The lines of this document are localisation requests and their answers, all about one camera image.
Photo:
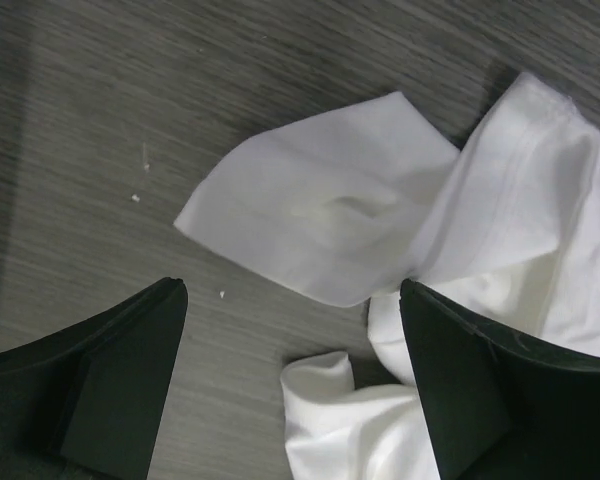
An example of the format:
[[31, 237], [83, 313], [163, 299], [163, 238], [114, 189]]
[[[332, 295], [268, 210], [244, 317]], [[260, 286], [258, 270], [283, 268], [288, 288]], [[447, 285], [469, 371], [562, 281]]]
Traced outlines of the white flower print t-shirt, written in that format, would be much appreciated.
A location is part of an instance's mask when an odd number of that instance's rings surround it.
[[367, 303], [396, 383], [345, 352], [280, 376], [296, 479], [435, 479], [399, 286], [419, 281], [521, 333], [600, 357], [600, 130], [520, 75], [462, 148], [395, 92], [259, 135], [198, 185], [176, 228], [321, 303]]

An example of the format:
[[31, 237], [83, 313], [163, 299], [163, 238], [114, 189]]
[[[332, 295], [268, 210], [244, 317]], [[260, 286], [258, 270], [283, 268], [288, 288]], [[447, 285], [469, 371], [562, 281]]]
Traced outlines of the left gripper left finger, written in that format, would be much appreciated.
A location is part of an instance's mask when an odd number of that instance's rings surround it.
[[145, 479], [188, 293], [163, 278], [0, 353], [0, 479]]

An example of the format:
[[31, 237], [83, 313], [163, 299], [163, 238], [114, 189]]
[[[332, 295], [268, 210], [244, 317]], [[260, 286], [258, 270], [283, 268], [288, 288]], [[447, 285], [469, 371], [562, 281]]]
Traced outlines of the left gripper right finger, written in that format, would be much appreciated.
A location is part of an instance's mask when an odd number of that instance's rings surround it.
[[600, 479], [600, 358], [406, 280], [406, 345], [443, 479]]

